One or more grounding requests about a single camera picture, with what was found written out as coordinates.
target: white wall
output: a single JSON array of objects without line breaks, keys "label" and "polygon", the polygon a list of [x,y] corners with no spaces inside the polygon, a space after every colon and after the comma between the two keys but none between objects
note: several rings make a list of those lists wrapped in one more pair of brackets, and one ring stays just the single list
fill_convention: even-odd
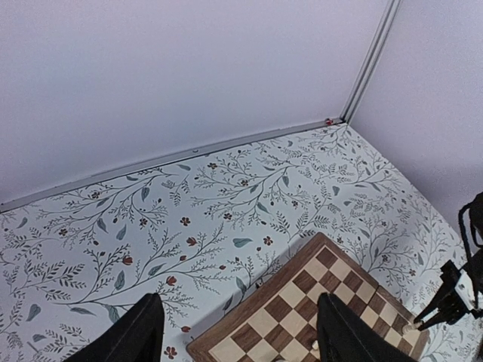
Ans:
[{"label": "white wall", "polygon": [[483,2],[406,0],[352,125],[457,228],[483,192]]},{"label": "white wall", "polygon": [[385,0],[0,4],[0,202],[338,116]]}]

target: vine print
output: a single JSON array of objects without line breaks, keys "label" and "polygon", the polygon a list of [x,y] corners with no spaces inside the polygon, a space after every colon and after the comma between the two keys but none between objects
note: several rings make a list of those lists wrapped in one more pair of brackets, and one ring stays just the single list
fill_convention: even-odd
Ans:
[{"label": "vine print", "polygon": [[[461,264],[457,234],[346,125],[154,167],[0,214],[0,360],[63,360],[144,293],[165,308],[163,358],[324,232],[412,312]],[[469,359],[483,326],[431,330],[428,362]]]}]

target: metal trim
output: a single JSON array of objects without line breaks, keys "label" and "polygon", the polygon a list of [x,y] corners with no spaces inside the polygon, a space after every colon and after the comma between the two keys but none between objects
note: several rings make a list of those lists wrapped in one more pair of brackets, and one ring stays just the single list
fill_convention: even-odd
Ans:
[{"label": "metal trim", "polygon": [[351,94],[349,95],[346,105],[340,115],[340,119],[348,124],[352,121],[354,113],[368,86],[368,82],[374,74],[374,69],[377,65],[377,61],[380,59],[382,49],[384,48],[387,36],[394,23],[395,16],[398,13],[401,1],[402,0],[390,0],[384,9],[383,16],[380,19],[371,46],[366,54],[357,79],[355,80],[354,87],[352,88]]},{"label": "metal trim", "polygon": [[[339,118],[331,118],[333,123],[339,124],[342,121]],[[18,207],[25,206],[32,202],[41,200],[43,198],[49,198],[64,192],[72,191],[75,189],[80,189],[95,183],[102,183],[109,181],[110,179],[115,179],[116,177],[124,176],[129,173],[139,172],[155,166],[165,166],[167,164],[173,164],[174,162],[179,162],[187,160],[189,158],[194,158],[203,155],[209,155],[211,153],[223,151],[224,149],[231,149],[232,147],[238,147],[245,145],[247,143],[259,142],[263,140],[268,140],[271,138],[286,136],[291,133],[304,132],[305,130],[315,130],[316,128],[327,127],[326,120],[316,121],[307,124],[302,124],[300,126],[293,126],[289,128],[282,128],[278,130],[269,130],[267,132],[252,134],[250,136],[239,137],[234,140],[228,140],[218,143],[213,143],[211,145],[206,145],[198,147],[196,149],[187,149],[186,151],[181,151],[173,153],[171,155],[161,156],[157,158],[152,158],[148,161],[136,162],[134,164],[129,164],[128,166],[116,168],[114,170],[109,170],[107,172],[97,173],[85,179],[80,179],[73,181],[71,183],[66,183],[63,185],[55,186],[51,189],[46,189],[44,191],[36,192],[31,195],[24,196],[22,198],[15,199],[13,201],[7,201],[0,204],[0,213],[4,213],[9,210],[16,209]]]}]

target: chessboard border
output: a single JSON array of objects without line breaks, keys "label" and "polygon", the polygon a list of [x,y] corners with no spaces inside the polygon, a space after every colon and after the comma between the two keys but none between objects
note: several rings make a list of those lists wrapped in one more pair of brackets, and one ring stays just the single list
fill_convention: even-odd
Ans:
[{"label": "chessboard border", "polygon": [[[314,255],[317,255],[323,247],[327,247],[338,258],[342,259],[358,274],[359,277],[364,279],[375,289],[375,293],[381,294],[383,298],[395,307],[404,318],[408,321],[411,320],[413,315],[396,298],[394,298],[386,289],[381,287],[374,278],[350,258],[350,256],[344,253],[330,238],[323,233],[318,232],[292,259],[287,262],[287,264],[283,266],[285,273],[276,273],[264,285],[262,285],[256,293],[249,296],[222,320],[187,345],[186,350],[193,360],[196,360],[197,362],[217,362],[209,351],[246,322],[248,318],[262,308],[275,294],[279,293],[281,287],[292,280],[306,265],[306,261],[313,258]],[[414,346],[413,352],[411,353],[412,358],[421,355],[428,337],[428,330],[421,333]]]}]

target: wooden chessboard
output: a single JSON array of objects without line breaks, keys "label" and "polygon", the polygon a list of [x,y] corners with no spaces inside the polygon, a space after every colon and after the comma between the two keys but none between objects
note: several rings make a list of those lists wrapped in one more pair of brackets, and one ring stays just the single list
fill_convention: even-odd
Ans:
[{"label": "wooden chessboard", "polygon": [[321,293],[339,296],[369,327],[417,360],[428,331],[402,327],[412,314],[350,259],[318,233],[276,275],[225,318],[191,342],[196,362],[314,362],[317,300]]}]

